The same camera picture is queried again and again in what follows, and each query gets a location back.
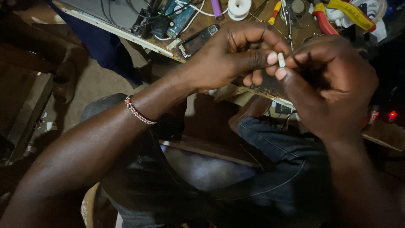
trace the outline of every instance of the blue jeans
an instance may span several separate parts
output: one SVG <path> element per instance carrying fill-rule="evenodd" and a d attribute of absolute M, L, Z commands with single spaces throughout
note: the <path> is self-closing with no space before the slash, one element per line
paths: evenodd
<path fill-rule="evenodd" d="M 89 104 L 82 121 L 122 102 L 115 94 Z M 330 219 L 330 167 L 322 144 L 289 136 L 249 117 L 239 136 L 276 163 L 236 184 L 201 191 L 168 164 L 153 129 L 134 140 L 101 181 L 124 227 L 159 227 L 197 218 L 217 227 L 318 227 Z"/>
<path fill-rule="evenodd" d="M 134 68 L 131 56 L 116 35 L 63 12 L 52 0 L 47 0 L 47 3 L 69 25 L 101 67 L 135 85 L 142 85 L 141 74 Z"/>

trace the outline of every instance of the red white and black bracelet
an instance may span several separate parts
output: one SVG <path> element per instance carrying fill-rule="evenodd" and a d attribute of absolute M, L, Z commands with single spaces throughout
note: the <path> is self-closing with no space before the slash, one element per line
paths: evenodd
<path fill-rule="evenodd" d="M 131 103 L 131 97 L 128 96 L 125 98 L 125 104 L 127 105 L 127 108 L 142 122 L 150 125 L 154 125 L 157 123 L 157 121 L 151 121 L 150 119 L 144 117 Z"/>

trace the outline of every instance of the red and yellow pliers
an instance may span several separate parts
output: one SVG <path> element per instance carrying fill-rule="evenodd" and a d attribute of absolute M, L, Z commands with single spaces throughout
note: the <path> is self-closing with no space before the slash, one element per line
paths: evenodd
<path fill-rule="evenodd" d="M 310 2 L 314 5 L 312 15 L 318 18 L 319 27 L 324 34 L 338 34 L 326 17 L 325 7 L 342 11 L 356 25 L 368 32 L 377 28 L 375 23 L 352 3 L 342 0 L 310 0 Z"/>

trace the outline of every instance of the blue circuit board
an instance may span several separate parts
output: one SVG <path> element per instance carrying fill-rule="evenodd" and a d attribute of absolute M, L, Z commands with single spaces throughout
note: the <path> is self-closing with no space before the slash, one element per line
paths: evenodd
<path fill-rule="evenodd" d="M 175 0 L 172 0 L 170 6 L 167 8 L 165 14 L 169 14 L 175 10 L 175 7 L 178 6 Z M 190 22 L 192 16 L 196 13 L 196 10 L 190 6 L 181 10 L 180 14 L 174 13 L 170 16 L 170 19 L 174 23 L 173 26 L 169 27 L 167 30 L 167 35 L 172 39 L 178 37 L 180 32 L 184 29 L 185 26 Z"/>

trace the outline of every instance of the brown shoe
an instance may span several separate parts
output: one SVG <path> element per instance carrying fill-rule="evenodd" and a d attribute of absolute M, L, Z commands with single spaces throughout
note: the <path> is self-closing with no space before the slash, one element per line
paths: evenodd
<path fill-rule="evenodd" d="M 248 102 L 243 106 L 239 112 L 232 116 L 228 125 L 233 132 L 238 133 L 239 125 L 244 119 L 249 116 L 260 117 L 263 116 L 270 108 L 272 100 L 259 96 L 257 94 L 253 95 Z"/>

